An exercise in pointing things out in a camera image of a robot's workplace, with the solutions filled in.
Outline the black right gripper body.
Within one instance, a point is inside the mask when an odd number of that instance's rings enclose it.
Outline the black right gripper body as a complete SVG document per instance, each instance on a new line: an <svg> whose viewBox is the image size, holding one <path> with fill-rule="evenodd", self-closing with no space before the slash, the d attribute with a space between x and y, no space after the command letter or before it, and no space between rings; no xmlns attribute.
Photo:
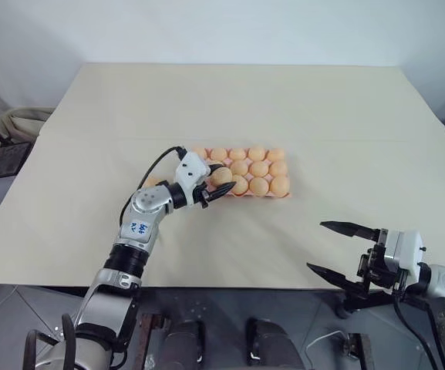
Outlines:
<svg viewBox="0 0 445 370"><path fill-rule="evenodd" d="M357 275L362 278L362 290L359 296L367 299L373 296L369 292L371 284L392 291L404 291L406 288L406 270L400 267L400 231L371 229L360 227L356 232L361 237L374 242L359 260Z"/></svg>

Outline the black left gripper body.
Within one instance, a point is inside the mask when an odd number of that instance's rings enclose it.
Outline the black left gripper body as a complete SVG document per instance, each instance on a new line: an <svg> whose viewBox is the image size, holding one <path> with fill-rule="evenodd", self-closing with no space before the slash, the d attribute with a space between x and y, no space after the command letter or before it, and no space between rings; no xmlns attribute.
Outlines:
<svg viewBox="0 0 445 370"><path fill-rule="evenodd" d="M207 184L197 185L193 190L193 204L200 204L201 208L207 208L211 202L211 192L207 189Z"/></svg>

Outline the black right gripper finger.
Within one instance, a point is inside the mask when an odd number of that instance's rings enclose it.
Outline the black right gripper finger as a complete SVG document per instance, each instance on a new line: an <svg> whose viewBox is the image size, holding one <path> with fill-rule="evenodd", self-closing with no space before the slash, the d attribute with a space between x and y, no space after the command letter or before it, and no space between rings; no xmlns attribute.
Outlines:
<svg viewBox="0 0 445 370"><path fill-rule="evenodd" d="M361 237L375 242L379 239L378 229L364 227L359 224L342 221L323 221L320 225L347 237Z"/></svg>
<svg viewBox="0 0 445 370"><path fill-rule="evenodd" d="M361 283L349 281L343 274L315 264L307 263L306 265L319 277L342 290L362 290Z"/></svg>

